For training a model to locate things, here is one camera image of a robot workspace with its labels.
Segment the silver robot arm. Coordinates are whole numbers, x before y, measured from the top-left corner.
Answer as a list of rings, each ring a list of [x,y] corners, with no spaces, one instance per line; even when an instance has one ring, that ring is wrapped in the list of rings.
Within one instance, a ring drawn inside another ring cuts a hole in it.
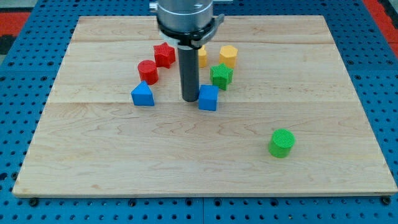
[[[212,0],[157,0],[149,9],[156,14],[161,38],[183,50],[202,48],[224,22],[224,14],[213,15]]]

